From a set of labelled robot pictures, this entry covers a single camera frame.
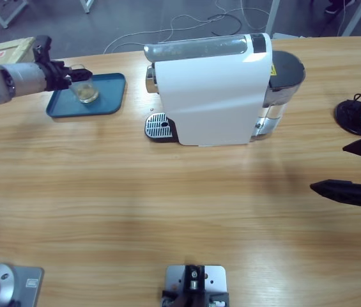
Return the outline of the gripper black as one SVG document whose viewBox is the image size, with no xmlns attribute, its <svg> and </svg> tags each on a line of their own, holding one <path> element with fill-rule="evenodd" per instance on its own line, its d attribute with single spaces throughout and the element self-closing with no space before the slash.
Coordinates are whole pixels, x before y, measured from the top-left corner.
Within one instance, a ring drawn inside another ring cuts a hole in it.
<svg viewBox="0 0 361 307">
<path fill-rule="evenodd" d="M 45 76 L 45 91 L 67 90 L 72 82 L 87 81 L 93 73 L 86 68 L 70 69 L 64 61 L 48 61 L 41 64 Z"/>
</svg>

